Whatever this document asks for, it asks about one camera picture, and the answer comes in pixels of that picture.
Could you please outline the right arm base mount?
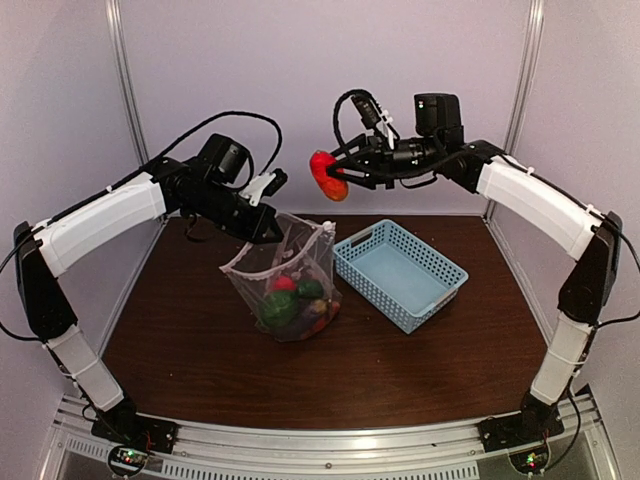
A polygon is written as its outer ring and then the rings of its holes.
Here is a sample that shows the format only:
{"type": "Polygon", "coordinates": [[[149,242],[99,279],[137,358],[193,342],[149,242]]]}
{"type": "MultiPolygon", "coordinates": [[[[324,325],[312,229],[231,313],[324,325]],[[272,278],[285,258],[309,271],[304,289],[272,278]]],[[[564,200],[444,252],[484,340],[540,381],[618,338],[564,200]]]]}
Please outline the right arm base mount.
{"type": "Polygon", "coordinates": [[[541,475],[551,462],[548,440],[564,432],[558,403],[548,405],[526,393],[520,410],[502,417],[488,417],[478,426],[486,453],[507,451],[511,466],[527,476],[541,475]]]}

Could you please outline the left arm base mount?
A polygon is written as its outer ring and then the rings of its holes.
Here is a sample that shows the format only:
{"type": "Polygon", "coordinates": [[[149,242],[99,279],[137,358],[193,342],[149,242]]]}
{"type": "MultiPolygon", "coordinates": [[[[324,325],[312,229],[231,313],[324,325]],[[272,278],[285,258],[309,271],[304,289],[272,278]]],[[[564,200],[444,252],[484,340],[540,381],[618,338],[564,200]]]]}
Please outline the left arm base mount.
{"type": "Polygon", "coordinates": [[[113,443],[106,463],[117,478],[130,479],[145,469],[153,455],[173,452],[178,424],[139,414],[128,395],[109,410],[99,409],[92,401],[88,407],[95,415],[91,434],[113,443]]]}

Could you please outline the clear zip top bag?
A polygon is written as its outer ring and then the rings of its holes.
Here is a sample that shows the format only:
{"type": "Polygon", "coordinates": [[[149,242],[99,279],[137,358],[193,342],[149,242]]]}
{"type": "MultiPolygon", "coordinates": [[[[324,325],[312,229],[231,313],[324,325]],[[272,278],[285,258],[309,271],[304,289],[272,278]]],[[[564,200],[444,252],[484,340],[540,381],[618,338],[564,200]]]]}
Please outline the clear zip top bag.
{"type": "Polygon", "coordinates": [[[279,342],[306,340],[340,310],[334,286],[336,223],[289,213],[276,217],[279,243],[245,244],[221,272],[255,317],[255,327],[279,342]]]}

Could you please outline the green toy avocado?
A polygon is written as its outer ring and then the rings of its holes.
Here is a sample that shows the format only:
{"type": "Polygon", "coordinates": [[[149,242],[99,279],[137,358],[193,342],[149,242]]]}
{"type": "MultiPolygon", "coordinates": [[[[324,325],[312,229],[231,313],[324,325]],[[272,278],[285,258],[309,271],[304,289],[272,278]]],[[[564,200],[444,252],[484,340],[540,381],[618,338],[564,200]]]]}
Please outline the green toy avocado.
{"type": "Polygon", "coordinates": [[[296,295],[302,299],[321,299],[324,297],[325,290],[322,283],[316,279],[300,280],[296,286],[296,295]]]}

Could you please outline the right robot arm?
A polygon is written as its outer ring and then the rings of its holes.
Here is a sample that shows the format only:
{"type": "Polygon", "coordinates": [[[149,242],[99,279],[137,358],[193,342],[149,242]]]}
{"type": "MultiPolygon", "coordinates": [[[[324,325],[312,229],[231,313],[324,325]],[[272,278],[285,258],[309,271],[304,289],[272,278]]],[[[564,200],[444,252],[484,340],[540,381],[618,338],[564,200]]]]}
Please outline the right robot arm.
{"type": "Polygon", "coordinates": [[[574,260],[558,294],[551,344],[512,423],[519,440],[533,441],[550,426],[549,410],[588,354],[617,275],[621,219],[579,201],[492,143],[465,141],[456,95],[417,94],[414,112],[416,134],[402,138],[370,92],[343,93],[333,107],[338,146],[326,174],[370,190],[403,180],[421,188],[444,177],[519,215],[574,260]]]}

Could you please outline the purple toy eggplant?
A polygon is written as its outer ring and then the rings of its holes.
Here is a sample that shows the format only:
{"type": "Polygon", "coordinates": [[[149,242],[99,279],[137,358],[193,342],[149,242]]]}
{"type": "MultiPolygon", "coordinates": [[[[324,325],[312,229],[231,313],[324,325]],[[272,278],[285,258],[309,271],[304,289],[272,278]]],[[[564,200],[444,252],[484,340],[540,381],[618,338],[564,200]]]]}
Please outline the purple toy eggplant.
{"type": "Polygon", "coordinates": [[[313,336],[324,328],[326,314],[303,312],[284,329],[281,338],[284,341],[299,341],[313,336]]]}

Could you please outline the orange red toy pepper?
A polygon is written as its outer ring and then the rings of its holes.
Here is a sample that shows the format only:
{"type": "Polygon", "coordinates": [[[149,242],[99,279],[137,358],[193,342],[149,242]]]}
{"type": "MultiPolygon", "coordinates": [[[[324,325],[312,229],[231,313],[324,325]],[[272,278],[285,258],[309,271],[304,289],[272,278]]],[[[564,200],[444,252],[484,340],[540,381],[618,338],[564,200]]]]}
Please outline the orange red toy pepper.
{"type": "Polygon", "coordinates": [[[328,168],[336,163],[336,159],[328,152],[317,150],[310,158],[309,166],[313,179],[321,192],[331,201],[344,201],[349,193],[346,181],[328,174],[328,168]]]}

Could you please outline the red toy tomato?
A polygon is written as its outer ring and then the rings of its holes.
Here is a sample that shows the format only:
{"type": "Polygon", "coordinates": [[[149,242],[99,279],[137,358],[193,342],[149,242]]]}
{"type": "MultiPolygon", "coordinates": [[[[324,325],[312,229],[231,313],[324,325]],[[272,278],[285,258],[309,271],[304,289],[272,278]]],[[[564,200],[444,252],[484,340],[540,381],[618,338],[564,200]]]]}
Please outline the red toy tomato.
{"type": "Polygon", "coordinates": [[[275,279],[272,284],[272,291],[289,291],[295,292],[297,289],[296,282],[289,276],[281,275],[275,279]]]}

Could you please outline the green toy cucumber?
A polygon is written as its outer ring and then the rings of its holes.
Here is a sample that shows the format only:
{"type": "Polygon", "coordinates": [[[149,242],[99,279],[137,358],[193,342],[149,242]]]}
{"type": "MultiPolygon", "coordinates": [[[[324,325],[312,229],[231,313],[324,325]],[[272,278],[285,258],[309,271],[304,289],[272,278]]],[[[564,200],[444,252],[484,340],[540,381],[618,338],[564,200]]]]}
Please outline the green toy cucumber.
{"type": "Polygon", "coordinates": [[[291,323],[298,314],[295,291],[277,290],[264,298],[260,319],[269,328],[280,328],[291,323]]]}

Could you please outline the light blue plastic basket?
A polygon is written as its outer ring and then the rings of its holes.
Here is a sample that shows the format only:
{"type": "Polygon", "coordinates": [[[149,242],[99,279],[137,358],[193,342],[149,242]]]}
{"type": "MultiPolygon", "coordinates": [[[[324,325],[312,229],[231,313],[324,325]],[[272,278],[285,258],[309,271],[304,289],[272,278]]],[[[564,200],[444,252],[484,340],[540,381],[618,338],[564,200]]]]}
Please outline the light blue plastic basket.
{"type": "Polygon", "coordinates": [[[436,315],[468,273],[390,219],[334,245],[336,273],[402,332],[436,315]]]}

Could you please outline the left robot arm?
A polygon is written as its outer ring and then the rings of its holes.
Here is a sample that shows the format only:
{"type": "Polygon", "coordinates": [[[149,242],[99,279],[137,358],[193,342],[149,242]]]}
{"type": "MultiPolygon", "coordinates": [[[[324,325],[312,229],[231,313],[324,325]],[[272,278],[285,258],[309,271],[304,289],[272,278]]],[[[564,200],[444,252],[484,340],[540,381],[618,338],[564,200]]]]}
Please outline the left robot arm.
{"type": "Polygon", "coordinates": [[[161,155],[67,210],[14,231],[17,287],[31,332],[90,402],[107,412],[104,425],[123,444],[143,436],[143,421],[121,405],[123,388],[89,345],[58,280],[121,234],[176,211],[204,218],[244,242],[280,242],[276,211],[262,199],[274,195],[287,175],[277,168],[234,186],[251,159],[246,147],[214,134],[186,161],[161,155]]]}

